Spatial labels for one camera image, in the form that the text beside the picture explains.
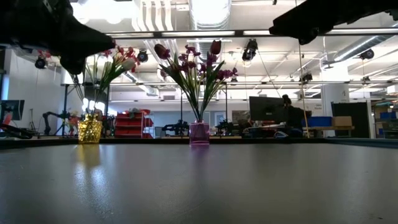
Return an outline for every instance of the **glass vase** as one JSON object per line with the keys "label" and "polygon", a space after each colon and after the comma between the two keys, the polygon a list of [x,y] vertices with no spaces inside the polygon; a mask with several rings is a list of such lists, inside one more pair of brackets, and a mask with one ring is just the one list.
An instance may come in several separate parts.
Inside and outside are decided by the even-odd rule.
{"label": "glass vase", "polygon": [[102,122],[97,121],[97,114],[86,114],[84,121],[79,121],[79,144],[98,144],[101,138]]}
{"label": "glass vase", "polygon": [[208,146],[210,126],[204,121],[195,121],[189,124],[189,144],[191,146]]}

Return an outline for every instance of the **ventilation duct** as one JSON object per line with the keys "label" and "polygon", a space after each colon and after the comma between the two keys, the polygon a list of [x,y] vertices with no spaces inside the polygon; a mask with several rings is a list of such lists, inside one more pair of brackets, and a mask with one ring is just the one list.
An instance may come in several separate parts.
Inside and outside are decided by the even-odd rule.
{"label": "ventilation duct", "polygon": [[[229,28],[231,0],[189,0],[193,30],[226,30]],[[211,43],[197,43],[200,58],[206,60]]]}
{"label": "ventilation duct", "polygon": [[[136,74],[132,72],[126,72],[124,76],[128,77],[132,82],[137,82],[138,78]],[[138,86],[141,90],[144,90],[147,93],[147,96],[159,96],[159,90],[156,88],[152,88],[150,86],[139,85]]]}
{"label": "ventilation duct", "polygon": [[[391,27],[398,27],[398,23],[395,23]],[[354,56],[359,55],[362,52],[394,37],[394,35],[375,35],[372,37],[363,37],[348,47],[344,48],[337,52],[333,57],[333,62],[342,62],[347,59],[350,59]]]}

